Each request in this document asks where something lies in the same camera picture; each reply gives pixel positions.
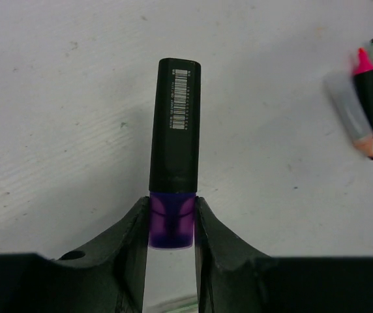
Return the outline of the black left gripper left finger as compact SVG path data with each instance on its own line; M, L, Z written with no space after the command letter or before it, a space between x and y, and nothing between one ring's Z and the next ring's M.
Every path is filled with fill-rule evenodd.
M141 312L149 199L59 259L0 254L0 312Z

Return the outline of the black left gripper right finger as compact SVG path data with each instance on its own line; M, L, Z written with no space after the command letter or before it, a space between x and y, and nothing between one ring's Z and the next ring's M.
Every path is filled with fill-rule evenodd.
M373 257L268 256L195 209L200 312L373 312Z

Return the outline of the purple cap black highlighter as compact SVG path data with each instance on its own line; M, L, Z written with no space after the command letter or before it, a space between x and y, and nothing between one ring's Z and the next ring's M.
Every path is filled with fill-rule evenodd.
M201 65L159 61L149 174L149 246L192 246L198 191Z

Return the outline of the pastel orange highlighter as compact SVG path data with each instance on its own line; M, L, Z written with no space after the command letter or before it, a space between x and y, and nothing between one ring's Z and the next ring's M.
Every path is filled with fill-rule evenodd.
M357 97L351 77L346 72L330 72L324 77L327 96L346 129L353 146L373 160L373 130Z

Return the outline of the pink cap black highlighter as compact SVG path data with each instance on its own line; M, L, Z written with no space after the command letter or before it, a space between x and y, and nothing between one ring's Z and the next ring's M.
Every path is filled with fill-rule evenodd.
M357 50L358 64L353 70L355 90L373 131L373 62L366 50Z

